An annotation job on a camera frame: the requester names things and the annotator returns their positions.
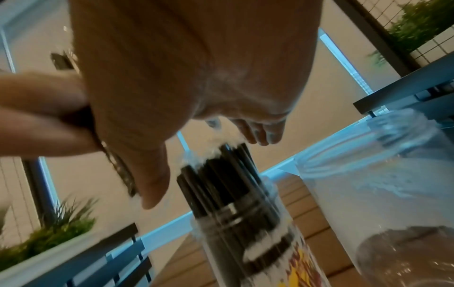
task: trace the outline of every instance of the transparent container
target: transparent container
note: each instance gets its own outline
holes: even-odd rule
[[[330,287],[271,185],[192,226],[221,287]]]
[[[379,116],[296,164],[373,286],[454,286],[454,147],[435,122],[410,109]]]

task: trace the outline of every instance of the brown wooden surface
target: brown wooden surface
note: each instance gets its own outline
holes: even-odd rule
[[[345,253],[309,190],[297,176],[276,183],[282,202],[333,287],[368,287]],[[153,280],[159,287],[218,287],[200,244],[189,235]]]

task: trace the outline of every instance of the bundle of black straws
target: bundle of black straws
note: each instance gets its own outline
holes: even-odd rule
[[[246,250],[281,223],[276,191],[266,188],[246,144],[219,147],[220,154],[203,164],[181,169],[177,182],[189,203],[205,251],[210,252],[224,284],[241,286],[264,272],[292,245],[290,230],[271,246],[258,248],[252,259]]]

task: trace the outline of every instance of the wooden table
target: wooden table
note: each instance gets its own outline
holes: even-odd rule
[[[279,194],[332,287],[370,287],[353,267],[302,180],[289,175]],[[189,235],[152,283],[153,287],[217,287],[201,245]]]

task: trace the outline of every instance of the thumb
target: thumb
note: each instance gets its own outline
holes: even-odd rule
[[[134,178],[142,199],[142,207],[155,207],[164,197],[170,183],[165,143],[156,149],[142,151],[139,155],[121,155],[121,158]]]

